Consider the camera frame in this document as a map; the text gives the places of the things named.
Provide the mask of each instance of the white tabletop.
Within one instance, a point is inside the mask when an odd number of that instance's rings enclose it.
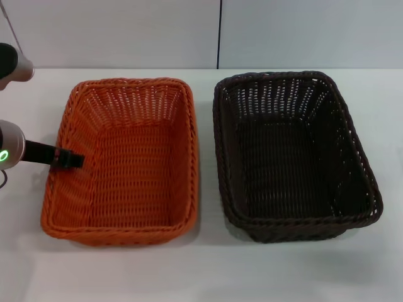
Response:
[[[259,244],[224,220],[215,160],[216,83],[250,70],[42,69],[0,92],[0,119],[55,143],[71,89],[108,77],[176,77],[193,90],[201,161],[195,229],[150,247],[91,248],[42,232],[48,167],[20,162],[0,190],[0,301],[403,301],[403,70],[323,70],[337,83],[385,210],[323,242]]]

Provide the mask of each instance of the woven texture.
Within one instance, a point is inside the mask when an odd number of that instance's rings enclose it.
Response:
[[[50,171],[42,228],[87,245],[168,242],[195,223],[196,119],[177,79],[87,81],[71,92],[57,145],[82,169]]]
[[[224,79],[213,120],[224,211],[253,240],[332,238],[382,214],[346,103],[325,74]]]

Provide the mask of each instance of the green led light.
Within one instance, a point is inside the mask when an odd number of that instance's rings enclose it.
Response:
[[[7,150],[3,150],[2,152],[0,152],[0,162],[6,160],[8,157],[8,151]]]

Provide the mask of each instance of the cable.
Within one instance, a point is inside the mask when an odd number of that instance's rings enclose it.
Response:
[[[4,181],[3,181],[3,183],[2,183],[2,184],[0,184],[0,189],[6,185],[6,183],[7,183],[7,179],[8,179],[8,178],[7,178],[7,173],[6,173],[6,171],[1,170],[1,172],[2,172],[2,173],[3,173],[3,175],[4,175]]]

